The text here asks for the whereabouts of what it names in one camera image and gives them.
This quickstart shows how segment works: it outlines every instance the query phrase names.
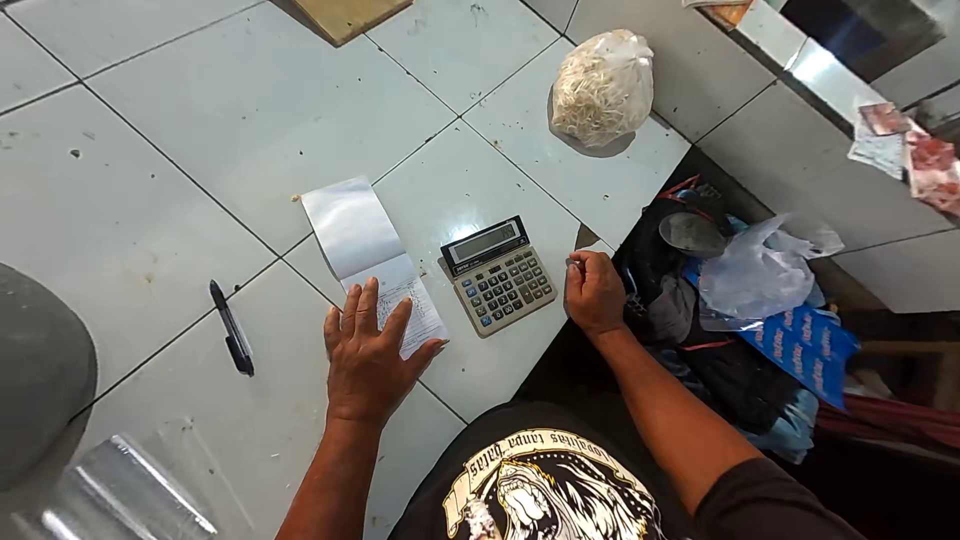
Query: calculator button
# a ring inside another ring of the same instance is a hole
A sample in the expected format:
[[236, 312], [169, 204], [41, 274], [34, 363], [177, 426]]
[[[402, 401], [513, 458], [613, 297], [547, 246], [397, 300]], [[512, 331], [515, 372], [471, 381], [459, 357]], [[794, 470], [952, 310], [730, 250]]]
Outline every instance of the calculator button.
[[517, 290], [520, 291], [520, 296], [523, 297], [523, 302], [530, 304], [534, 301], [534, 295], [530, 292], [530, 288], [527, 285], [521, 285]]

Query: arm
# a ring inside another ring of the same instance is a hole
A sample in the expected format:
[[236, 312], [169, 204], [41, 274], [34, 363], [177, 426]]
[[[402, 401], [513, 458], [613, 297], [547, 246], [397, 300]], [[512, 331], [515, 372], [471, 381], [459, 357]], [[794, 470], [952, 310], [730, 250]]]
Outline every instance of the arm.
[[623, 323], [626, 295], [610, 258], [570, 257], [580, 263], [567, 268], [570, 317], [610, 364], [636, 429], [693, 515], [717, 479], [762, 454], [636, 341]]
[[359, 540], [380, 432], [445, 343], [431, 339], [410, 358], [400, 344], [412, 302], [400, 302], [376, 328], [378, 283], [347, 294], [343, 319], [332, 307], [324, 323], [330, 370], [326, 428], [276, 540]]

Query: graphic print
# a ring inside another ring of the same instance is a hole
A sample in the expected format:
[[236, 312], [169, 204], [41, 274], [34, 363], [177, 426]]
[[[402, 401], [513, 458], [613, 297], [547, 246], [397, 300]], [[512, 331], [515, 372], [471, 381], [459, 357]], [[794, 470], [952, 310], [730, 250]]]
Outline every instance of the graphic print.
[[646, 487], [567, 431], [519, 431], [471, 457], [444, 499], [450, 538], [473, 498], [487, 504], [504, 540], [663, 539]]

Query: black t-shirt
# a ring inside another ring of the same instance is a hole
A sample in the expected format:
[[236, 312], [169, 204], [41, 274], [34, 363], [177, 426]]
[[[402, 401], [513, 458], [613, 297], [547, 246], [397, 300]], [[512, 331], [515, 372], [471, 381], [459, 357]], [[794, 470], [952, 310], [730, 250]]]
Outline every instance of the black t-shirt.
[[862, 540], [767, 459], [717, 480], [694, 525], [633, 426], [604, 434], [581, 412], [507, 404], [476, 419], [420, 484], [391, 540], [467, 540], [464, 509], [474, 498], [504, 540]]

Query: hand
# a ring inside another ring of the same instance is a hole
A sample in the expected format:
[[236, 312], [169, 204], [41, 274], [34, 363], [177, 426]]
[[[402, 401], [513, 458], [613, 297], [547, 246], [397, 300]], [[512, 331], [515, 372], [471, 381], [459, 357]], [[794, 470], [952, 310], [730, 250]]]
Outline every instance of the hand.
[[404, 298], [390, 314], [383, 331], [379, 331], [378, 291], [376, 278], [368, 279], [362, 292], [360, 285], [355, 284], [347, 294], [343, 318], [337, 307], [331, 307], [326, 315], [324, 341], [330, 359], [326, 378], [328, 423], [349, 420], [382, 429], [446, 343], [443, 339], [430, 339], [404, 361], [400, 344], [413, 301]]
[[623, 305], [627, 293], [607, 254], [578, 251], [570, 258], [580, 263], [566, 268], [566, 307], [573, 322], [590, 339], [625, 329]]

